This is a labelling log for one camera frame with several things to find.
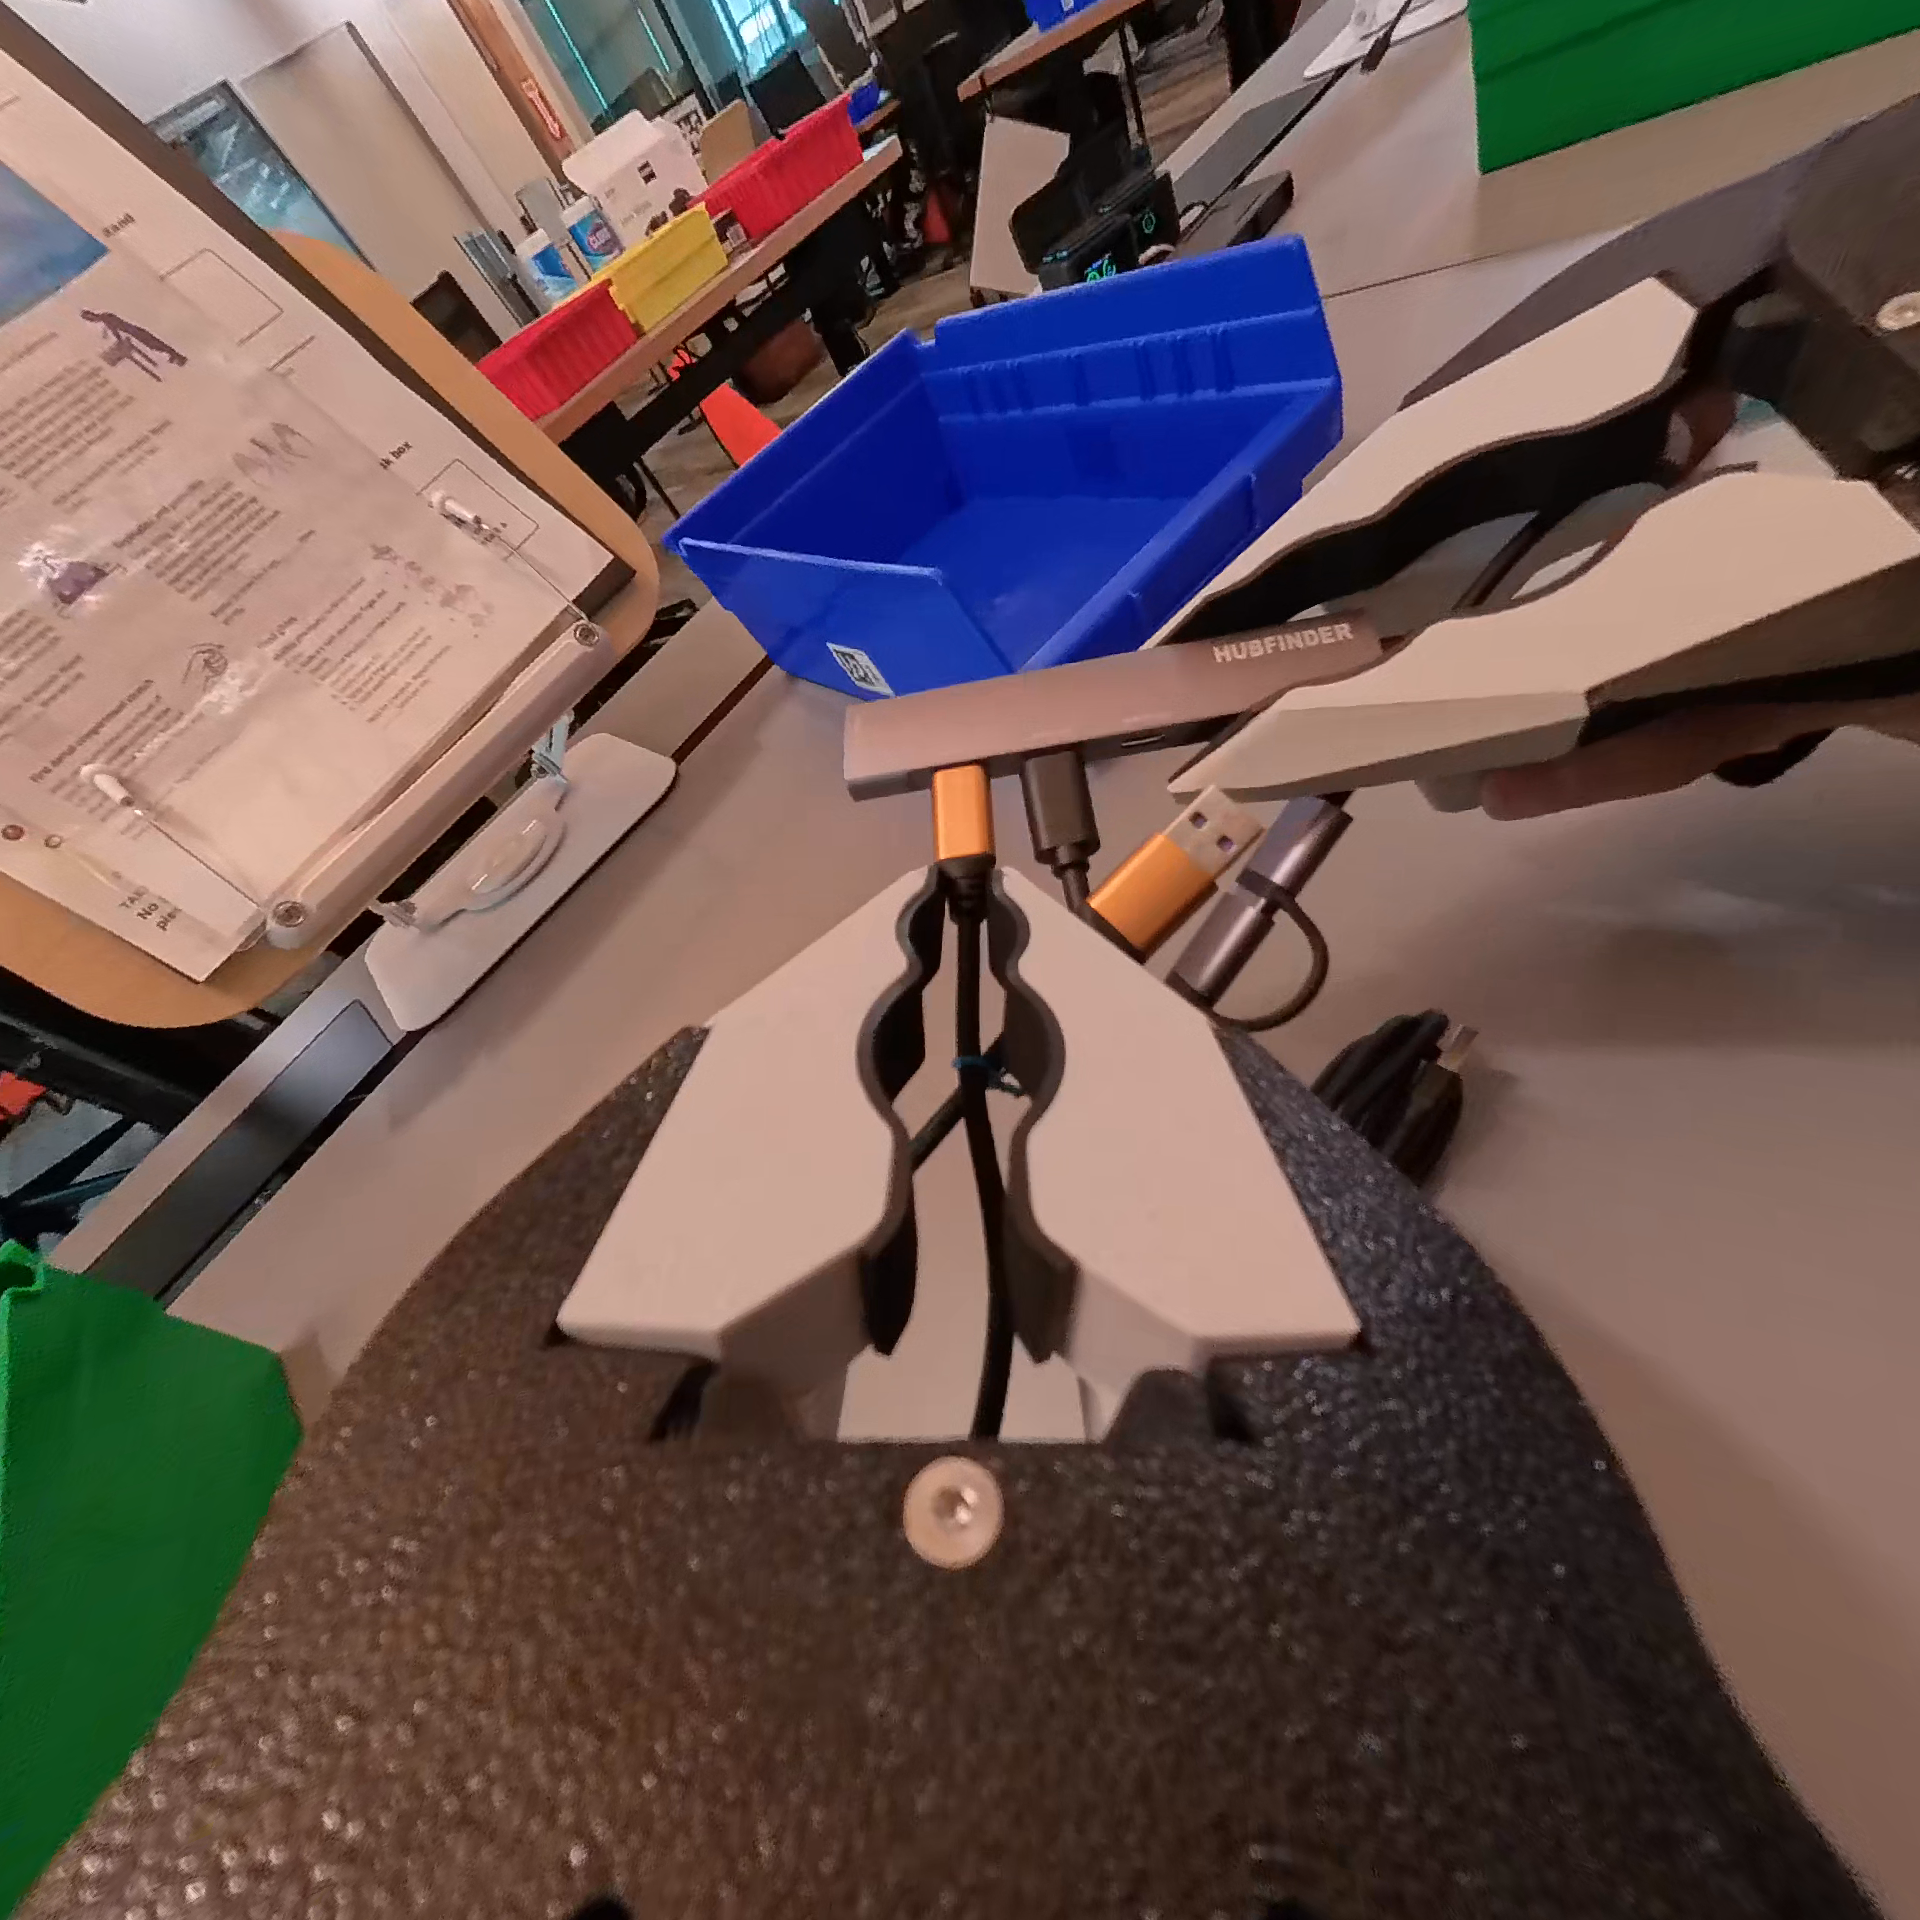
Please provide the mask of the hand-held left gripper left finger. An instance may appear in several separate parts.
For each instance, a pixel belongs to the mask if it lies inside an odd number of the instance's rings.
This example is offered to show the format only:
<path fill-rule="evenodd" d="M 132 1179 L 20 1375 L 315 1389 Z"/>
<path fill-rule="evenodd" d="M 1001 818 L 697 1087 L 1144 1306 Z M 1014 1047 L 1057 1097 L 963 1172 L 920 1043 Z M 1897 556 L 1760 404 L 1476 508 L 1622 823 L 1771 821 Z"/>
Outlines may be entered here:
<path fill-rule="evenodd" d="M 907 871 L 723 1009 L 560 1308 L 568 1341 L 712 1365 L 835 1441 L 848 1369 L 913 1315 L 900 1093 L 928 1058 L 948 907 Z"/>

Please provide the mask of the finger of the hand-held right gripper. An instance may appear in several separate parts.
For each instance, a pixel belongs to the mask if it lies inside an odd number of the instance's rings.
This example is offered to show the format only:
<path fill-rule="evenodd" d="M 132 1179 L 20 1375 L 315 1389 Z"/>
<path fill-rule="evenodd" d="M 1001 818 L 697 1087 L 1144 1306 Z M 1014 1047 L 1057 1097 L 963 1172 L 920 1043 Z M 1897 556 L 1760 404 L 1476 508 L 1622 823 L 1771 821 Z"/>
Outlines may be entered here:
<path fill-rule="evenodd" d="M 1602 711 L 1915 647 L 1915 525 L 1870 482 L 1716 471 L 1512 607 L 1297 688 L 1170 776 L 1240 803 L 1457 781 L 1575 747 Z"/>
<path fill-rule="evenodd" d="M 1388 650 L 1388 587 L 1500 520 L 1531 541 L 1622 490 L 1679 490 L 1738 413 L 1722 353 L 1743 292 L 1642 280 L 1385 418 L 1156 633 L 1248 641 L 1353 603 Z"/>

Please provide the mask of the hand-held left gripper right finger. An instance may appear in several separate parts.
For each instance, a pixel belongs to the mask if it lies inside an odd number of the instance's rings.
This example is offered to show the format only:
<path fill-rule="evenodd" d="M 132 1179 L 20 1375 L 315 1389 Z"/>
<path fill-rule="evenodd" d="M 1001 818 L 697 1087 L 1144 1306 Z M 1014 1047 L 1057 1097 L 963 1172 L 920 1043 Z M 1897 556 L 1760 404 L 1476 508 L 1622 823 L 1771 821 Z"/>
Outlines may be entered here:
<path fill-rule="evenodd" d="M 1107 1439 L 1135 1387 L 1339 1353 L 1360 1320 L 1216 1024 L 1019 874 L 988 953 L 1026 1097 L 1006 1161 L 1016 1335 Z"/>

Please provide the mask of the blue plastic bin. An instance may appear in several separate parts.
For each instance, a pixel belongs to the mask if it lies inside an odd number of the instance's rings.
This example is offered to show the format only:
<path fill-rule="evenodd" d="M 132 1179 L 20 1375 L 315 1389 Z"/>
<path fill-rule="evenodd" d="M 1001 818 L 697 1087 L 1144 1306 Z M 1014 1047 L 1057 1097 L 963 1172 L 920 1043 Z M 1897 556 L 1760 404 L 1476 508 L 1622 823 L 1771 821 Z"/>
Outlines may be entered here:
<path fill-rule="evenodd" d="M 790 677 L 905 697 L 1147 645 L 1343 428 L 1282 232 L 894 339 L 664 541 Z"/>

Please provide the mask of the grey USB hub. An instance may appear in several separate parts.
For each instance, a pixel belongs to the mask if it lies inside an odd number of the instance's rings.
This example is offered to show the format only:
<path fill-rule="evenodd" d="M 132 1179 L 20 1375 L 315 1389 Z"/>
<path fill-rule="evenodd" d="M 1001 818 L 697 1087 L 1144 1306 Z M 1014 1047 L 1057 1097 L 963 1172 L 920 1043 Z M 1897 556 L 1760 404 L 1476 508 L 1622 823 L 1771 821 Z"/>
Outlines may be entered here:
<path fill-rule="evenodd" d="M 848 713 L 844 777 L 856 801 L 881 801 L 928 788 L 955 765 L 1008 777 L 1057 753 L 1092 763 L 1208 744 L 1280 695 L 1345 681 L 1385 651 L 1367 617 L 1324 615 L 899 695 Z"/>

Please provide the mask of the grey desk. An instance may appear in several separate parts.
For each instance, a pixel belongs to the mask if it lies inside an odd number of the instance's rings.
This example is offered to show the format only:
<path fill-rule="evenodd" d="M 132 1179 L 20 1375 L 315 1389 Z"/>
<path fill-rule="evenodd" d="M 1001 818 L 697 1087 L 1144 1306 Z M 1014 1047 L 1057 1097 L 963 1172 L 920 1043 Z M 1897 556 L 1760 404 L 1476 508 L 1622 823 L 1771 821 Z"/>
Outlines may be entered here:
<path fill-rule="evenodd" d="M 905 871 L 846 705 L 700 613 L 598 724 L 679 785 L 242 1225 L 176 1309 L 315 1416 L 408 1282 L 679 1026 Z M 1915 1913 L 1915 749 L 1841 735 L 1738 794 L 1539 823 L 1363 795 L 1308 890 L 1297 1073 L 1443 1007 L 1479 1029 L 1441 1200 L 1624 1455 L 1793 1786 Z"/>

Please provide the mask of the person's right hand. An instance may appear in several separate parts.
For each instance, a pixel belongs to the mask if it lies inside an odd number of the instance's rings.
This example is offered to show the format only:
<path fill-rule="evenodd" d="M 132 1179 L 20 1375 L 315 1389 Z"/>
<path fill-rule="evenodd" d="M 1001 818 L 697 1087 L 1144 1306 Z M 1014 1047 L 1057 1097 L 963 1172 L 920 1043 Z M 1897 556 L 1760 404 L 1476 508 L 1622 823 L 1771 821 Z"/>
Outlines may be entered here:
<path fill-rule="evenodd" d="M 1648 728 L 1566 757 L 1488 772 L 1479 810 L 1503 823 L 1537 821 L 1570 810 L 1658 799 L 1715 776 L 1747 754 L 1715 735 Z"/>

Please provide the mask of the black flat device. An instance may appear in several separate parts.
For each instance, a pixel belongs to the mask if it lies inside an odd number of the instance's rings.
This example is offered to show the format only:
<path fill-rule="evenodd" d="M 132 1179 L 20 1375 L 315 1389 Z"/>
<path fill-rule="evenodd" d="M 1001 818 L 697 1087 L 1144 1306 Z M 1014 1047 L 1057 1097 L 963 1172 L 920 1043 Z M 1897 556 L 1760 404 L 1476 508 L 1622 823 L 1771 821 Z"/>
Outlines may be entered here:
<path fill-rule="evenodd" d="M 1203 210 L 1198 225 L 1185 233 L 1176 256 L 1198 259 L 1259 243 L 1288 220 L 1291 203 L 1291 171 L 1238 183 Z"/>

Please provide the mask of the white paper pad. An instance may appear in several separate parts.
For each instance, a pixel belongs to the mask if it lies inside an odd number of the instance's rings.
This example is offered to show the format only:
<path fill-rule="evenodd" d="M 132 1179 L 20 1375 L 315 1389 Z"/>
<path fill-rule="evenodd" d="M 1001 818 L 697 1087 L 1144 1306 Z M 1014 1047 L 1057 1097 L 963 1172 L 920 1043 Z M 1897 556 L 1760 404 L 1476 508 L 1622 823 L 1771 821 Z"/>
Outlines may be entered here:
<path fill-rule="evenodd" d="M 1331 79 L 1353 65 L 1374 71 L 1398 42 L 1433 32 L 1467 12 L 1471 3 L 1353 3 L 1347 23 L 1306 65 L 1304 79 Z"/>

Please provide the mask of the white stand base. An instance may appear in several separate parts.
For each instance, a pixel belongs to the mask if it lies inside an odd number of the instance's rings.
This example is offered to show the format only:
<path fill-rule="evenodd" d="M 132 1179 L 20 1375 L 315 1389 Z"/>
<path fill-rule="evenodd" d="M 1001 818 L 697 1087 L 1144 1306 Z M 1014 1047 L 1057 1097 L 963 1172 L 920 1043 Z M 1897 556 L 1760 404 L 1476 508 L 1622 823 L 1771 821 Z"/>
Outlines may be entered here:
<path fill-rule="evenodd" d="M 495 818 L 382 912 L 366 947 L 374 999 L 408 1039 L 443 1019 L 673 791 L 678 763 L 588 735 L 543 761 Z"/>

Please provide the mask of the black charger with green display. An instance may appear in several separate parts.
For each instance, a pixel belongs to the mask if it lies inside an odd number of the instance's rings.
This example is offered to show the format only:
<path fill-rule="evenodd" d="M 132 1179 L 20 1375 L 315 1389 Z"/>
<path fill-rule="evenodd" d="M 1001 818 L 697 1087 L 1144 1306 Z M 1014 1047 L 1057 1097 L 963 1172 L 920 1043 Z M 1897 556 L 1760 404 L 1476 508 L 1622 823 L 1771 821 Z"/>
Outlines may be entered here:
<path fill-rule="evenodd" d="M 1016 207 L 1011 236 L 1043 292 L 1169 259 L 1183 237 L 1172 180 L 1135 173 L 1107 187 L 1057 177 Z"/>

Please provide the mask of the instruction sheet on stand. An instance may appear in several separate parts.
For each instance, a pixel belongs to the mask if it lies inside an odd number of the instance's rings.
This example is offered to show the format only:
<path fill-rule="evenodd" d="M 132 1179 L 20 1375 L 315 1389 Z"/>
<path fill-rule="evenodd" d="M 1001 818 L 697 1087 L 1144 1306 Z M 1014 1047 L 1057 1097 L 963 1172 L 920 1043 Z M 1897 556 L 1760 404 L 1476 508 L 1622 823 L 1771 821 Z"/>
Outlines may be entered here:
<path fill-rule="evenodd" d="M 382 369 L 390 389 L 414 393 L 417 407 L 430 407 L 449 420 L 449 433 L 471 447 L 468 463 L 515 474 L 523 492 L 539 497 L 554 514 L 568 516 L 609 551 L 609 565 L 588 586 L 588 608 L 609 608 L 600 619 L 609 641 L 592 664 L 592 677 L 564 684 L 575 701 L 638 650 L 658 603 L 657 554 L 638 523 L 560 443 L 464 361 L 382 277 L 326 243 L 259 228 L 11 7 L 6 7 L 2 43 L 14 71 L 32 75 L 89 125 L 89 136 L 57 132 L 57 159 L 119 177 L 132 167 L 139 171 L 132 183 L 106 187 L 110 217 L 129 212 L 136 220 L 129 237 L 161 241 L 183 232 L 187 253 L 226 252 L 241 253 L 247 268 L 259 265 L 287 316 L 313 331 L 321 347 L 363 386 L 374 369 Z M 192 981 L 71 907 L 6 877 L 2 972 L 114 1024 L 200 1026 L 255 1011 L 371 912 L 401 871 L 508 776 L 511 747 L 534 745 L 535 721 L 558 719 L 560 711 L 560 695 L 552 688 L 537 705 L 521 695 L 508 697 L 506 711 L 487 721 L 478 744 L 450 749 L 442 765 L 350 845 L 347 877 L 359 885 L 358 895 L 337 888 L 310 912 L 310 923 L 296 930 L 291 947 L 260 939 L 207 981 Z"/>

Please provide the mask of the red plastic bin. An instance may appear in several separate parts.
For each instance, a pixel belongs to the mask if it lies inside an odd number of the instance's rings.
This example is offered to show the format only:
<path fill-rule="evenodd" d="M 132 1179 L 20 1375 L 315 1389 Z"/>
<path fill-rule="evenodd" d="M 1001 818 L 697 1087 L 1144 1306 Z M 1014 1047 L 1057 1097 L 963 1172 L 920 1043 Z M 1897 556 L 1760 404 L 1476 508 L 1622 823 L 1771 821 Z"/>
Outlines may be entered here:
<path fill-rule="evenodd" d="M 523 416 L 539 420 L 583 393 L 638 343 L 638 331 L 598 280 L 487 353 L 476 370 Z"/>
<path fill-rule="evenodd" d="M 844 91 L 727 169 L 703 193 L 703 203 L 716 227 L 735 220 L 758 245 L 862 165 L 864 151 Z"/>

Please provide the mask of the long wooden table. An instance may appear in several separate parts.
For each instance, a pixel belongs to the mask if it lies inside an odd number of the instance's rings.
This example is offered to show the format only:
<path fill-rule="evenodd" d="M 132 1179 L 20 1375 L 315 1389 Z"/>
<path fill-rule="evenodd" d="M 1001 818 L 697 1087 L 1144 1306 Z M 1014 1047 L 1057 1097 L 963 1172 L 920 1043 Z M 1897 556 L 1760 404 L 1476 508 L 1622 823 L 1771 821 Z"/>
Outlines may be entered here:
<path fill-rule="evenodd" d="M 858 369 L 870 347 L 858 324 L 831 313 L 828 304 L 852 290 L 858 264 L 872 252 L 864 207 L 904 159 L 896 136 L 883 140 L 852 173 L 836 179 L 543 416 L 543 433 L 556 443 L 571 441 L 602 412 L 640 393 L 646 378 L 662 372 L 664 386 L 627 420 L 638 449 L 651 449 L 796 320 L 816 327 L 840 375 Z"/>

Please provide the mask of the yellow plastic bin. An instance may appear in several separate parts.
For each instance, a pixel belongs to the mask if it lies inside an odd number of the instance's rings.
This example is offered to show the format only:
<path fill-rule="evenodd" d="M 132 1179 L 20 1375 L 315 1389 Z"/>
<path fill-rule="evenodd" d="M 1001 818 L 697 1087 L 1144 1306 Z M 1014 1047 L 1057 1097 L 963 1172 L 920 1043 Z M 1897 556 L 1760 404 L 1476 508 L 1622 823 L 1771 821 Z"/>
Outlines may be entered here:
<path fill-rule="evenodd" d="M 713 217 L 706 203 L 692 201 L 598 269 L 592 287 L 607 289 L 617 313 L 646 336 L 727 272 L 730 253 Z"/>

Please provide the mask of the white cardboard box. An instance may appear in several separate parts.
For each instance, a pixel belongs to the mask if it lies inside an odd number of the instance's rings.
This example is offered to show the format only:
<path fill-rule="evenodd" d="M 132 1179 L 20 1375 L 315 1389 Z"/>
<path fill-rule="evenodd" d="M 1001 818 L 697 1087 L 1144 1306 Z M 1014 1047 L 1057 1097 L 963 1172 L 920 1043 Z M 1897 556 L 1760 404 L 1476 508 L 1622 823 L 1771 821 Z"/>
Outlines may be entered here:
<path fill-rule="evenodd" d="M 560 167 L 568 180 L 607 207 L 622 197 L 673 201 L 679 191 L 700 200 L 710 186 L 688 132 L 643 113 L 615 119 Z"/>

